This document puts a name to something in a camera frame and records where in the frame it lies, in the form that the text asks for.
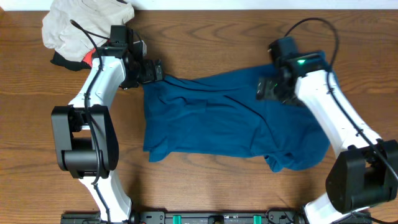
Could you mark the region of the teal blue t-shirt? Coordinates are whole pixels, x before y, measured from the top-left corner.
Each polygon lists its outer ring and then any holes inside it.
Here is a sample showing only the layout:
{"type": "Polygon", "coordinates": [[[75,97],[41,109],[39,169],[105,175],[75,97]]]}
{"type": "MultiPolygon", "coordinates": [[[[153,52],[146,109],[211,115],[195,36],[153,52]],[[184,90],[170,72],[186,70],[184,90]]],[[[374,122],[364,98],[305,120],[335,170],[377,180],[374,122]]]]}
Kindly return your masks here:
{"type": "Polygon", "coordinates": [[[265,159],[271,171],[304,170],[320,163],[330,142],[303,106],[256,99],[261,65],[187,80],[171,75],[144,86],[143,150],[151,162],[170,153],[265,159]]]}

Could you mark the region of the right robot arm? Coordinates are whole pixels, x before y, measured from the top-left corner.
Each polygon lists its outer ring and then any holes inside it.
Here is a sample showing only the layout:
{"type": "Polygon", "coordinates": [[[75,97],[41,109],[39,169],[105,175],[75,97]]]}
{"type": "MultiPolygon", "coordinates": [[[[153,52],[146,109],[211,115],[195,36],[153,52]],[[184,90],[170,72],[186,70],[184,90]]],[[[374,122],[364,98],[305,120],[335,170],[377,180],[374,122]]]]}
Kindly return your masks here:
{"type": "Polygon", "coordinates": [[[257,99],[306,106],[326,134],[336,161],[326,192],[303,208],[306,223],[357,222],[369,207],[397,197],[397,141],[373,131],[341,91],[323,52],[301,53],[292,37],[269,44],[277,75],[261,78],[257,99]]]}

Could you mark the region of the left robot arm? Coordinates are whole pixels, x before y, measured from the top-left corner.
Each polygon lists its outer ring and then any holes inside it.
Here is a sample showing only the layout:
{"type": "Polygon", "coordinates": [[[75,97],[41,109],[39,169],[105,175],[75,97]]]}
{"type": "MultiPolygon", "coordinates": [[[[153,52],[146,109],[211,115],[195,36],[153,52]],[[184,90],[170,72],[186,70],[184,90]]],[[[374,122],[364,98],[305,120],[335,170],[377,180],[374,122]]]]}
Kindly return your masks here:
{"type": "Polygon", "coordinates": [[[80,92],[51,113],[57,163],[79,180],[94,198],[96,213],[70,213],[61,223],[139,223],[132,200],[116,170],[119,143],[110,116],[116,92],[158,82],[165,74],[161,60],[146,58],[147,47],[138,33],[112,25],[107,43],[95,46],[92,68],[80,92]]]}

